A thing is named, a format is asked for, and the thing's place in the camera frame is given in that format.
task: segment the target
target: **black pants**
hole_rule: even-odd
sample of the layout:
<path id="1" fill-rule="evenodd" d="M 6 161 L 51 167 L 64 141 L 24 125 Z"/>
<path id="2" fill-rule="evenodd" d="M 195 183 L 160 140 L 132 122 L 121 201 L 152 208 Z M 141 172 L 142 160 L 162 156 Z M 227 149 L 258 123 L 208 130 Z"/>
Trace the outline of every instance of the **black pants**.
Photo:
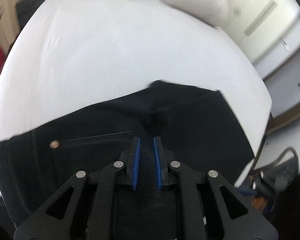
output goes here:
<path id="1" fill-rule="evenodd" d="M 0 142 L 0 189 L 13 222 L 20 225 L 77 171 L 117 160 L 133 136 L 141 138 L 138 188 L 119 195 L 118 239 L 175 239 L 175 196 L 157 191 L 152 137 L 193 170 L 217 170 L 232 184 L 253 158 L 218 91 L 156 81 Z"/>

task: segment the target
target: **white bed sheet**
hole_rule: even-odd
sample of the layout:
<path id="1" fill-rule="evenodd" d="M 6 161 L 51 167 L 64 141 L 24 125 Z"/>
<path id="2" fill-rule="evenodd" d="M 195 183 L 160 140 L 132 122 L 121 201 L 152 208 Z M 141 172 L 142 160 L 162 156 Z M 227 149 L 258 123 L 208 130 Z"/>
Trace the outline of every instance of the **white bed sheet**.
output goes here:
<path id="1" fill-rule="evenodd" d="M 159 79 L 221 90 L 257 152 L 263 81 L 221 29 L 159 0 L 46 0 L 0 76 L 0 141 Z"/>

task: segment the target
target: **bed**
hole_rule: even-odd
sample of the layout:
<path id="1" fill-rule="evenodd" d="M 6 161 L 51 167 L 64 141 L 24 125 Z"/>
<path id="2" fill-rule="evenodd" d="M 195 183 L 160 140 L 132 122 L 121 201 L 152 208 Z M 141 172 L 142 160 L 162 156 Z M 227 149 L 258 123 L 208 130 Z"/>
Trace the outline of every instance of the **bed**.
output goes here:
<path id="1" fill-rule="evenodd" d="M 46 0 L 0 76 L 0 141 L 159 79 L 220 90 L 256 154 L 271 108 L 263 81 L 220 28 L 160 0 Z"/>

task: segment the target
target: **copper button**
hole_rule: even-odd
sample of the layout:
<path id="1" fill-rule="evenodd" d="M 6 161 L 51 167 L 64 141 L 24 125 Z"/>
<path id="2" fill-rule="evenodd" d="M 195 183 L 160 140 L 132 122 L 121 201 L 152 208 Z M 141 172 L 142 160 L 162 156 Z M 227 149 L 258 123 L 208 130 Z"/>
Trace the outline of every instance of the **copper button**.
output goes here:
<path id="1" fill-rule="evenodd" d="M 60 146 L 60 143 L 58 140 L 54 140 L 50 143 L 50 148 L 51 149 L 57 149 Z"/>

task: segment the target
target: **triangular cutout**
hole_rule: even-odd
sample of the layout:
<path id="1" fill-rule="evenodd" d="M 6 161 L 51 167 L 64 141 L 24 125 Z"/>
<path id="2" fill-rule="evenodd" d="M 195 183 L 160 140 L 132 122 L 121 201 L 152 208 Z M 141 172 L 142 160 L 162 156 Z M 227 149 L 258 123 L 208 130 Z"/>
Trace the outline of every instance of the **triangular cutout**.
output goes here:
<path id="1" fill-rule="evenodd" d="M 60 198 L 58 198 L 55 203 L 53 203 L 46 211 L 48 216 L 54 217 L 56 219 L 63 219 L 65 216 L 68 204 L 70 202 L 74 187 L 68 188 Z"/>
<path id="2" fill-rule="evenodd" d="M 231 219 L 248 214 L 248 209 L 226 187 L 221 186 L 220 191 Z"/>

